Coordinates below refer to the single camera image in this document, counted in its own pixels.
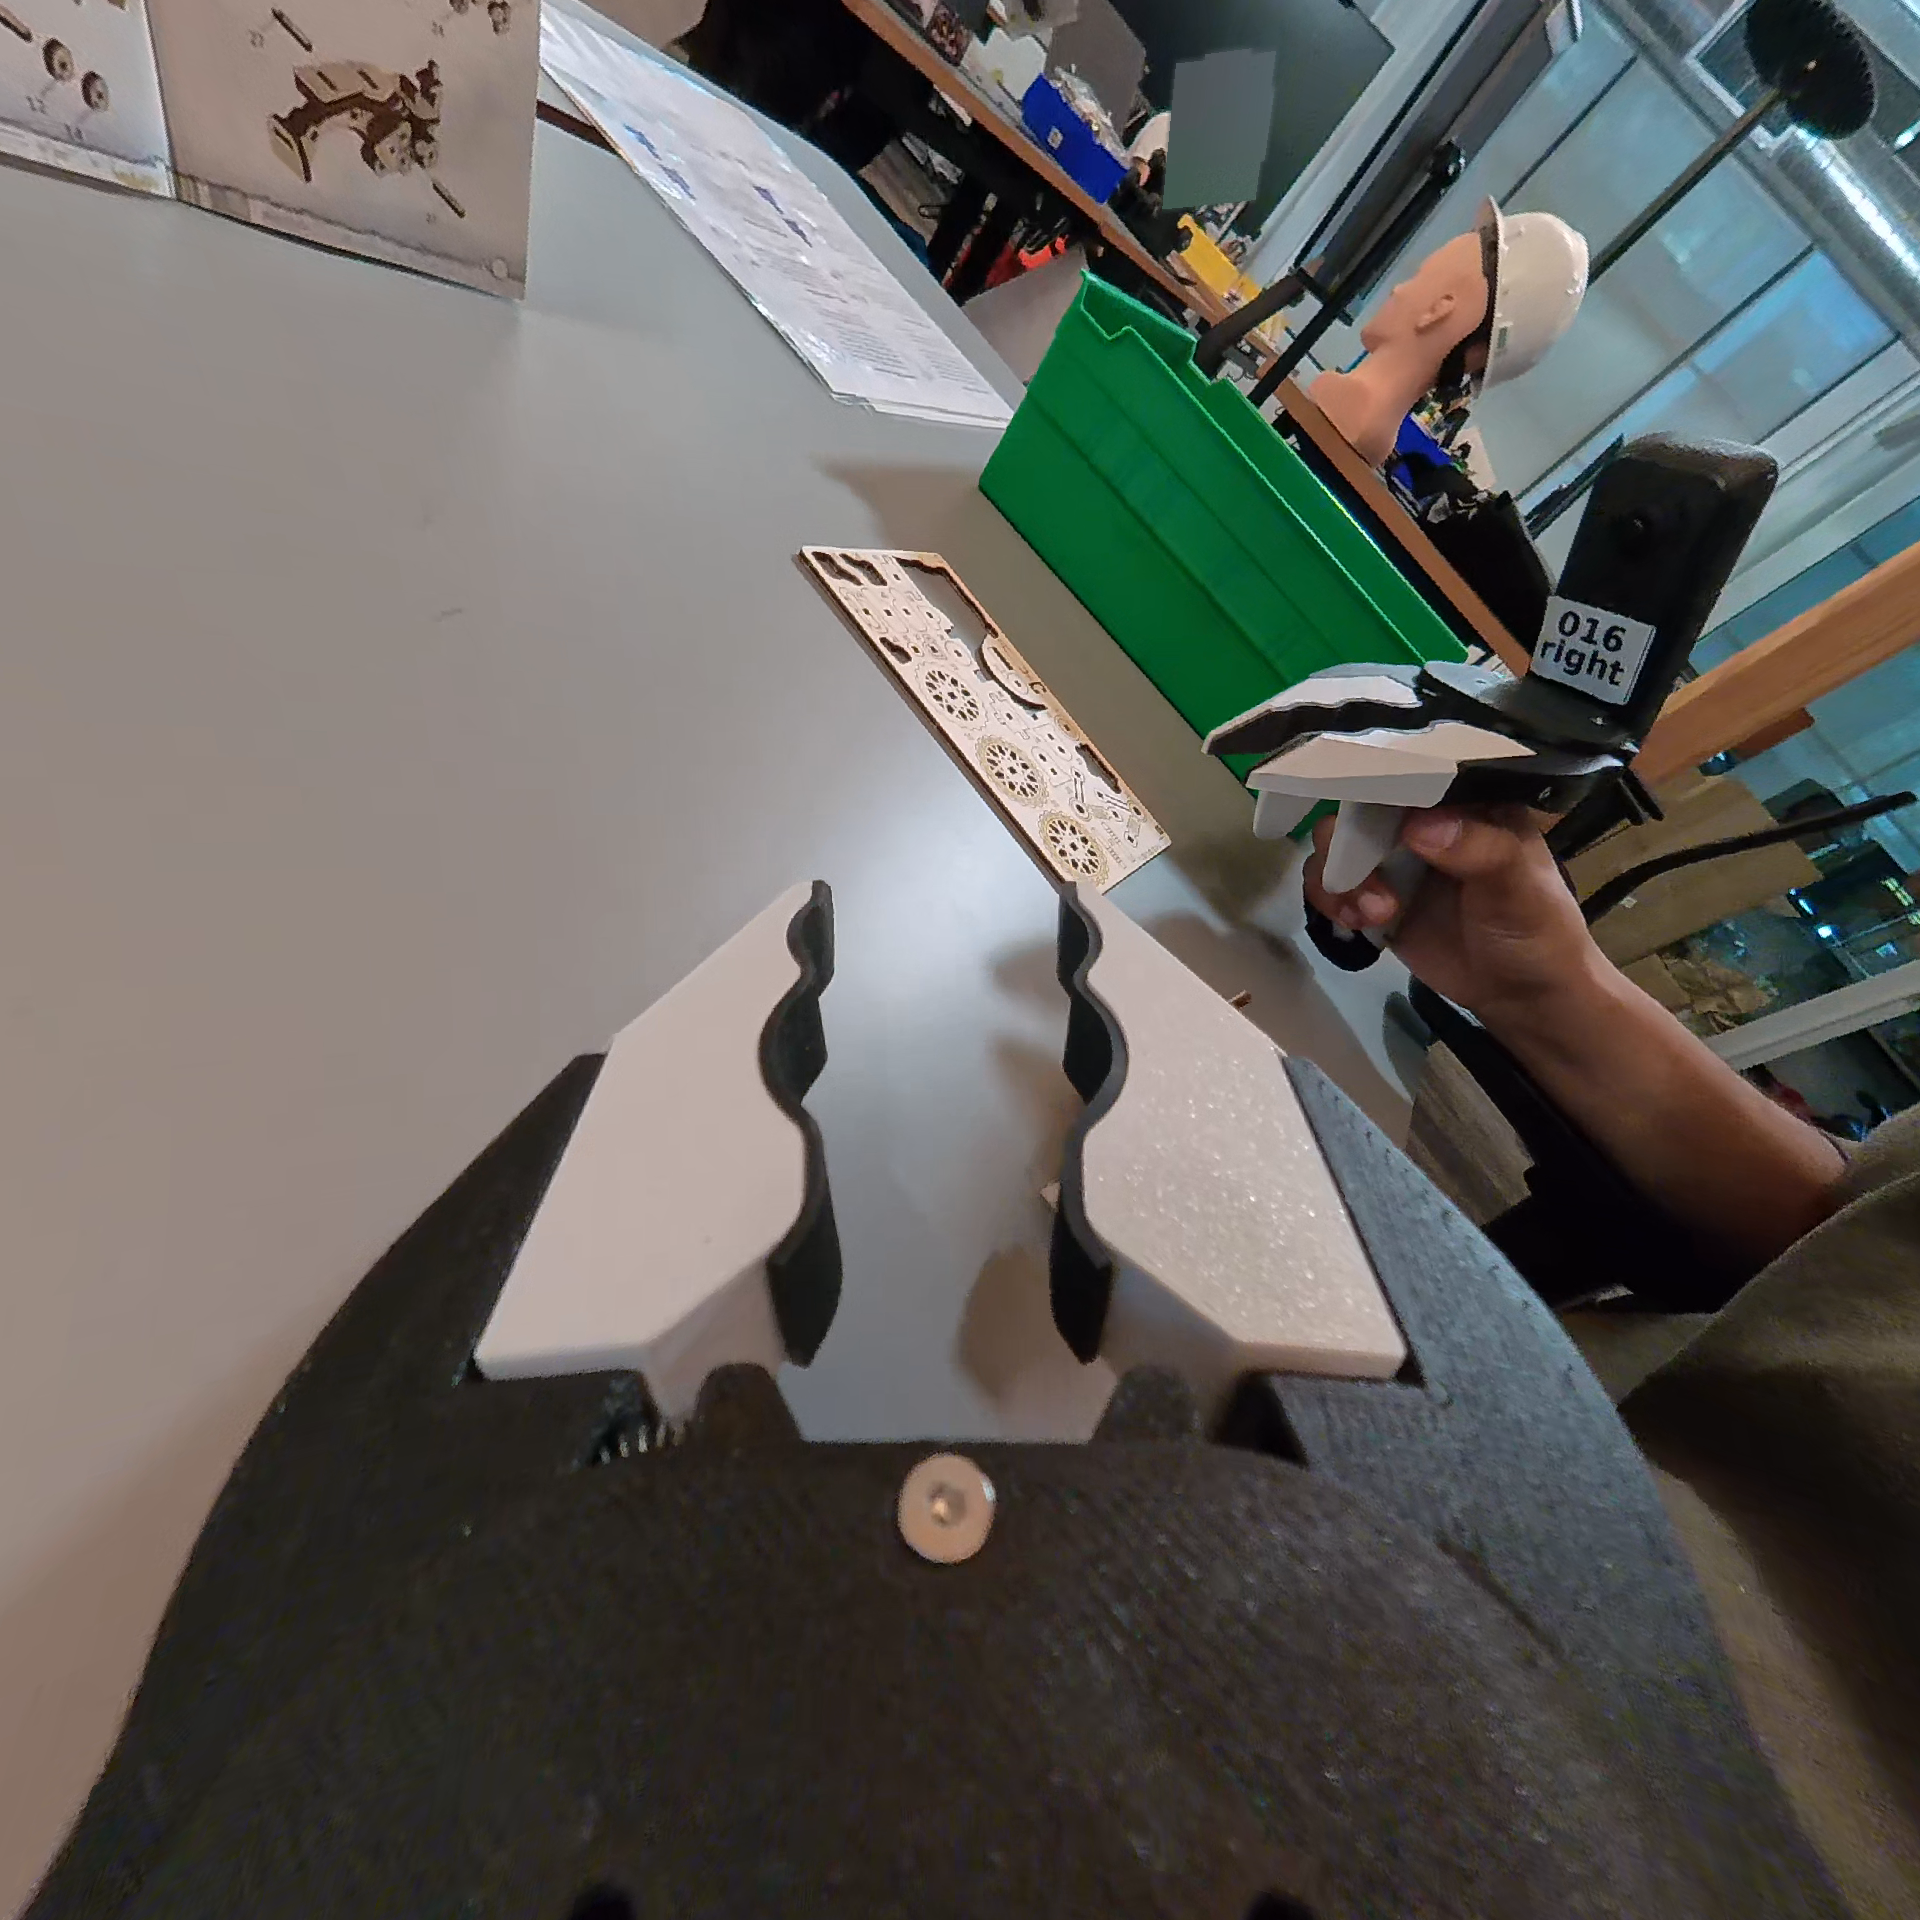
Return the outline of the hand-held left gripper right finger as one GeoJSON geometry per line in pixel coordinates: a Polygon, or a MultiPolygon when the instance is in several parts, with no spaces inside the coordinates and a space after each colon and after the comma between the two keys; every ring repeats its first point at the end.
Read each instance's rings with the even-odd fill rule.
{"type": "Polygon", "coordinates": [[[1080,884],[1058,979],[1083,1099],[1047,1252],[1068,1352],[1188,1385],[1392,1378],[1409,1344],[1283,1050],[1080,884]]]}

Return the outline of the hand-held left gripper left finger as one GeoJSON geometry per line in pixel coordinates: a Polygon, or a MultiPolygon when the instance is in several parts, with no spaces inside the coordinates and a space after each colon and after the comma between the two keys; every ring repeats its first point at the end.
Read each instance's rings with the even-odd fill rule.
{"type": "Polygon", "coordinates": [[[627,1023],[512,1260],[488,1380],[629,1372],[687,1419],[736,1362],[808,1368],[841,1303],[824,1130],[833,890],[788,887],[627,1023]]]}

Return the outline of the wooden puzzle sheet with wheels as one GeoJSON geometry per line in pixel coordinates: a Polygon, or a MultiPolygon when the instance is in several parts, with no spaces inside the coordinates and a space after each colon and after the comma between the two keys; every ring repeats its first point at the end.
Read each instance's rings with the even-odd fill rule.
{"type": "Polygon", "coordinates": [[[805,544],[797,564],[1050,877],[1108,895],[1169,852],[1154,815],[943,555],[805,544]]]}

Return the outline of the person's right forearm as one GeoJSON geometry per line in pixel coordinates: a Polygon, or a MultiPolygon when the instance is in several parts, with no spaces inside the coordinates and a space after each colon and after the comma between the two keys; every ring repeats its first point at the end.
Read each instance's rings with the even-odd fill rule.
{"type": "Polygon", "coordinates": [[[1755,1273],[1840,1205],[1849,1161],[1596,951],[1476,1019],[1676,1227],[1755,1273]]]}

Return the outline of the grey desk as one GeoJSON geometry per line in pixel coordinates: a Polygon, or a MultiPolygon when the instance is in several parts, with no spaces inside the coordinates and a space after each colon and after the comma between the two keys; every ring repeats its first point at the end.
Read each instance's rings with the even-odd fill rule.
{"type": "Polygon", "coordinates": [[[821,1439],[1080,1439],[1047,877],[801,568],[945,559],[1170,835],[1122,911],[1396,1144],[1236,783],[978,491],[540,127],[527,298],[5,170],[5,1915],[212,1497],[573,1057],[827,881],[821,1439]]]}

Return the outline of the mannequin head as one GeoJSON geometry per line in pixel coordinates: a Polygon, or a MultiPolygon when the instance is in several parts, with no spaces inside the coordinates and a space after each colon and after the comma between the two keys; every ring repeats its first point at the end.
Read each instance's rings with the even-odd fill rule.
{"type": "Polygon", "coordinates": [[[1305,396],[1355,450],[1381,469],[1407,413],[1435,387],[1450,357],[1474,347],[1493,307],[1476,232],[1432,252],[1361,328],[1361,362],[1320,375],[1305,396]]]}

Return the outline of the black stand pole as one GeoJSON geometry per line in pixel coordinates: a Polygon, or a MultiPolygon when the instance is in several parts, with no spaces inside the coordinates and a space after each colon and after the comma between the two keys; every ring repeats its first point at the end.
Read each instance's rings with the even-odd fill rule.
{"type": "Polygon", "coordinates": [[[1297,277],[1304,280],[1305,290],[1322,298],[1322,305],[1313,321],[1288,341],[1285,352],[1251,389],[1256,408],[1264,408],[1285,381],[1297,378],[1304,362],[1317,345],[1322,345],[1336,323],[1354,324],[1355,301],[1364,300],[1376,289],[1386,267],[1392,265],[1395,256],[1404,252],[1411,235],[1418,234],[1418,228],[1432,218],[1464,170],[1465,157],[1458,144],[1455,139],[1444,139],[1428,155],[1419,183],[1407,193],[1404,202],[1395,211],[1395,218],[1378,226],[1378,234],[1372,239],[1368,250],[1352,253],[1343,275],[1330,280],[1320,269],[1297,272],[1297,277]]]}

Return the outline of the grey display board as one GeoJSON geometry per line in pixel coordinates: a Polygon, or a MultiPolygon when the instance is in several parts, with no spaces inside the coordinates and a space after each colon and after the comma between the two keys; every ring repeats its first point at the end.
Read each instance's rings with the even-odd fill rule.
{"type": "Polygon", "coordinates": [[[1455,139],[1467,168],[1579,34],[1579,2],[1476,4],[1432,58],[1409,104],[1392,114],[1354,178],[1337,193],[1305,240],[1293,277],[1301,269],[1320,269],[1330,280],[1343,275],[1419,183],[1434,149],[1455,139]]]}

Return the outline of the black disc-topped stand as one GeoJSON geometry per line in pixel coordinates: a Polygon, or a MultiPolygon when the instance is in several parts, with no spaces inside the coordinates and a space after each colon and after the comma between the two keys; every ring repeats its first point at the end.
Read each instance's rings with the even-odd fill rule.
{"type": "Polygon", "coordinates": [[[1896,338],[1845,265],[1858,204],[1805,202],[1872,129],[1883,83],[1836,4],[1599,4],[1596,50],[1528,107],[1513,211],[1564,215],[1593,242],[1569,345],[1484,429],[1540,532],[1627,440],[1663,428],[1795,437],[1896,338]]]}

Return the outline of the large black monitor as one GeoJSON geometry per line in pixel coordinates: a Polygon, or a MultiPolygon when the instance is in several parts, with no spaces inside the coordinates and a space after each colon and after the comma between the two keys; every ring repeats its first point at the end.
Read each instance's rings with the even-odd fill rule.
{"type": "Polygon", "coordinates": [[[1050,61],[1116,116],[1169,116],[1161,204],[1259,225],[1386,67],[1372,18],[1339,2],[1073,4],[1050,61]]]}

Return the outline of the small blue parts bin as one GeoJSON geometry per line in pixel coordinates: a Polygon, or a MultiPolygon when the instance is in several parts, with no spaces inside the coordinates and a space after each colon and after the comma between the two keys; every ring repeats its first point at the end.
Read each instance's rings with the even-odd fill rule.
{"type": "Polygon", "coordinates": [[[1024,131],[1097,207],[1108,207],[1131,163],[1097,96],[1076,76],[1037,73],[1019,96],[1024,131]]]}

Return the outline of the person's brown shirt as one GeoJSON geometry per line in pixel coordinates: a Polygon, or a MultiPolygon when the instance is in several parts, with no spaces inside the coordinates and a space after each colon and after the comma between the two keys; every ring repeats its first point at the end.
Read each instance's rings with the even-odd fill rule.
{"type": "Polygon", "coordinates": [[[1623,1403],[1856,1915],[1919,1915],[1919,1121],[1623,1403]]]}

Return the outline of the white paper sheet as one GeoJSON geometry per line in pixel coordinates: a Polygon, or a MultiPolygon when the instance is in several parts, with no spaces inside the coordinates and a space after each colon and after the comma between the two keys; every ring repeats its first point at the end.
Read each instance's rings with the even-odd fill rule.
{"type": "Polygon", "coordinates": [[[571,4],[543,4],[540,58],[831,396],[937,425],[1010,423],[995,385],[749,114],[571,4]]]}

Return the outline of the instruction booklet on stand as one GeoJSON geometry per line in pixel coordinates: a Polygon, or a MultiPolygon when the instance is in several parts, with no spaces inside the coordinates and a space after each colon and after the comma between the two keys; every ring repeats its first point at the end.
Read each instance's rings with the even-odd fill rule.
{"type": "Polygon", "coordinates": [[[540,2],[5,2],[5,157],[522,298],[540,29],[540,2]]]}

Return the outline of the silver ventilation duct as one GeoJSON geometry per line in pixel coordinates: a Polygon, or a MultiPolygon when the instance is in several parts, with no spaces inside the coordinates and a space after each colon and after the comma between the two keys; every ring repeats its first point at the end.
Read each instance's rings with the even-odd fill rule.
{"type": "Polygon", "coordinates": [[[1826,139],[1789,131],[1780,157],[1796,189],[1818,207],[1823,232],[1888,287],[1915,298],[1915,149],[1898,151],[1877,132],[1826,139]]]}

